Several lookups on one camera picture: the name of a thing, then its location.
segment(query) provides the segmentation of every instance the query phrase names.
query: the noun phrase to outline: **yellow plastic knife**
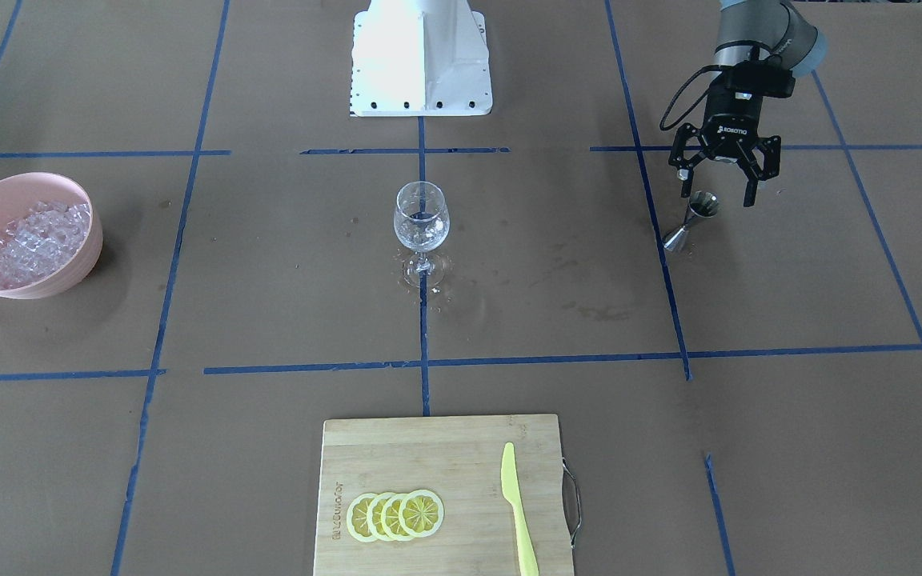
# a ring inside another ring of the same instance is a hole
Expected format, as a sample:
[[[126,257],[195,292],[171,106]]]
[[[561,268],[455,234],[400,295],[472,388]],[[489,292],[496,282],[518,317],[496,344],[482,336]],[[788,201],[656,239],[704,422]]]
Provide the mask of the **yellow plastic knife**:
[[[500,462],[500,487],[504,498],[515,511],[515,536],[519,543],[519,570],[522,576],[539,576],[539,565],[535,562],[535,551],[531,548],[528,525],[524,520],[522,492],[519,490],[519,470],[515,465],[515,445],[504,445],[504,457]]]

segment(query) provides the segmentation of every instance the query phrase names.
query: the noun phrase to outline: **wooden cutting board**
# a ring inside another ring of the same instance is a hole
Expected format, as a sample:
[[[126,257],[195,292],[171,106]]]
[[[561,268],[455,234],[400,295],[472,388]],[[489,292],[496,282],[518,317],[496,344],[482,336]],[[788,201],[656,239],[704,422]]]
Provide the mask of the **wooden cutting board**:
[[[511,506],[500,493],[505,442],[515,443],[541,575],[574,576],[555,414],[327,420],[315,576],[519,576]],[[420,488],[443,500],[443,524],[432,536],[359,542],[347,532],[356,496]]]

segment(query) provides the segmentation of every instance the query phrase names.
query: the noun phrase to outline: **lemon slice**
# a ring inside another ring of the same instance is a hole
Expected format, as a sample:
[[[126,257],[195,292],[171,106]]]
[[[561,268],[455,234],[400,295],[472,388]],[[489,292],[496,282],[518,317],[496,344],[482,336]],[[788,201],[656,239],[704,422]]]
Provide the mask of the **lemon slice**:
[[[443,500],[431,490],[416,490],[403,499],[398,520],[409,536],[432,536],[443,524]]]
[[[359,542],[373,542],[378,540],[369,530],[369,522],[366,520],[366,514],[369,513],[369,504],[375,498],[372,492],[366,492],[352,501],[347,507],[347,532],[355,537]]]
[[[398,494],[388,499],[387,503],[383,504],[383,510],[379,513],[383,531],[387,532],[387,536],[391,537],[391,540],[398,542],[407,542],[407,540],[415,538],[415,536],[403,531],[403,526],[400,525],[400,507],[403,506],[403,501],[407,500],[407,496],[409,494]]]
[[[387,500],[394,496],[396,496],[396,492],[383,492],[374,496],[372,501],[369,502],[369,510],[365,511],[365,522],[369,527],[369,532],[384,542],[392,541],[392,538],[387,536],[387,532],[383,529],[382,511],[385,504],[387,504]]]

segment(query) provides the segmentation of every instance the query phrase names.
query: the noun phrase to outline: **robotiq logo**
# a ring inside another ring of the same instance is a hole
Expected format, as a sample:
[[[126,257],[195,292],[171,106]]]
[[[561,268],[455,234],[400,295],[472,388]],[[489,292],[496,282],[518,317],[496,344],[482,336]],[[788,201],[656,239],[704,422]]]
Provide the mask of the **robotiq logo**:
[[[742,134],[743,136],[748,136],[749,131],[743,130],[742,128],[728,128],[727,126],[717,126],[717,134],[721,132],[731,132],[731,134]]]

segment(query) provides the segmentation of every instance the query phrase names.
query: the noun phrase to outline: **metal jigger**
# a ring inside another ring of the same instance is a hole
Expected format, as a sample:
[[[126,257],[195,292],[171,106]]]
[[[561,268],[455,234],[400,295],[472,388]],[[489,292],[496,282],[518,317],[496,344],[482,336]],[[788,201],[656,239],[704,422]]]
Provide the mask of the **metal jigger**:
[[[720,201],[713,193],[706,190],[696,190],[688,197],[688,206],[685,207],[685,219],[682,220],[681,226],[671,230],[667,236],[663,237],[663,248],[668,252],[680,252],[688,240],[689,227],[695,226],[696,223],[702,222],[706,218],[714,218],[720,210]]]

